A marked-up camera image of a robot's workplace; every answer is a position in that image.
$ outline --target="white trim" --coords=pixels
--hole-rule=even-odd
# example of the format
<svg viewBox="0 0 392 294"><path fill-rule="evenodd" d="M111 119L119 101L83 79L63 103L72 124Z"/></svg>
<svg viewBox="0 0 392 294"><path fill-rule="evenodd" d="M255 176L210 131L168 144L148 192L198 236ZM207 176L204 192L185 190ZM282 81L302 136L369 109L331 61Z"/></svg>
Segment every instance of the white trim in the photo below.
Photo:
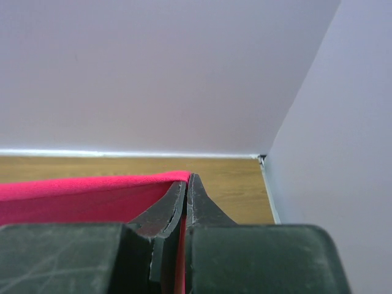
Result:
<svg viewBox="0 0 392 294"><path fill-rule="evenodd" d="M274 217L275 224L280 225L281 219L279 217L279 214L277 213L274 197L271 193L270 185L268 184L267 177L265 176L264 168L261 164L260 164L260 168L262 169L262 175L263 175L263 179L264 179L265 189L267 191L269 205L271 207L272 216Z"/></svg>
<svg viewBox="0 0 392 294"><path fill-rule="evenodd" d="M0 149L0 156L42 156L42 157L189 157L189 158L232 158L256 159L258 154L226 153L165 153L165 152L109 152L53 149Z"/></svg>

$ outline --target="white baseboard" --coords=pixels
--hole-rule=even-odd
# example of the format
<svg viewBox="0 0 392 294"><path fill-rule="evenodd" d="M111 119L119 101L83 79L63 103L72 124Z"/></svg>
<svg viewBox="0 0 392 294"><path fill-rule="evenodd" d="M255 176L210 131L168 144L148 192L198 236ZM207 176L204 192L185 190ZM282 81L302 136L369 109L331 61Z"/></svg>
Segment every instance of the white baseboard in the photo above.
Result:
<svg viewBox="0 0 392 294"><path fill-rule="evenodd" d="M256 159L258 154L226 153L161 153L161 152L109 152L52 149L0 149L0 156L42 156L42 157L188 157L188 158L228 158Z"/></svg>
<svg viewBox="0 0 392 294"><path fill-rule="evenodd" d="M268 184L267 177L265 176L264 168L263 168L263 166L261 164L260 164L260 168L262 169L262 175L263 175L263 179L264 179L265 189L267 191L269 205L271 207L272 216L274 217L275 224L280 225L282 222L281 222L281 219L279 217L279 214L277 213L277 210L276 210L276 207L275 207L274 197L272 195L272 192L271 192L271 189L270 189L270 185Z"/></svg>

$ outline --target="floor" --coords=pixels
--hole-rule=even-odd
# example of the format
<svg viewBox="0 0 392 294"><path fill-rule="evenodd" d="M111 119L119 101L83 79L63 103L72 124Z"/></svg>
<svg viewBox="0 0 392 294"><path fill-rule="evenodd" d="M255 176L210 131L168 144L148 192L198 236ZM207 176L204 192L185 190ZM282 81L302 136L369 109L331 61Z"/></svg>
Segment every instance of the floor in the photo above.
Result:
<svg viewBox="0 0 392 294"><path fill-rule="evenodd" d="M257 160L0 157L0 183L78 176L198 173L208 195L239 224L273 224Z"/></svg>

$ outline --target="white wall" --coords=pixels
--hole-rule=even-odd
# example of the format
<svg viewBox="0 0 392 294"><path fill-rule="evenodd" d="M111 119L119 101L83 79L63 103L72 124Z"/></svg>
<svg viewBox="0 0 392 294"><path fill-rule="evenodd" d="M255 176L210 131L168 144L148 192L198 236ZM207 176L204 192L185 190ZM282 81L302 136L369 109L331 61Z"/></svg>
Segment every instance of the white wall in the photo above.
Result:
<svg viewBox="0 0 392 294"><path fill-rule="evenodd" d="M281 221L326 228L354 293L392 289L391 16L342 1L266 160Z"/></svg>
<svg viewBox="0 0 392 294"><path fill-rule="evenodd" d="M338 0L0 1L0 149L266 153Z"/></svg>

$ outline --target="wooden floor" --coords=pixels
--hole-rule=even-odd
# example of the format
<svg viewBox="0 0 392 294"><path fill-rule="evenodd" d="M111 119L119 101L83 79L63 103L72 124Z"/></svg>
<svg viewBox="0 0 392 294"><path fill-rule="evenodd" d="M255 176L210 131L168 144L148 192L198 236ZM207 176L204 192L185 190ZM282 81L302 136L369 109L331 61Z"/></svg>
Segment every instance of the wooden floor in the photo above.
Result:
<svg viewBox="0 0 392 294"><path fill-rule="evenodd" d="M0 183L77 176L148 175L170 170L198 173L208 195L234 221L273 223L257 160L0 157Z"/></svg>

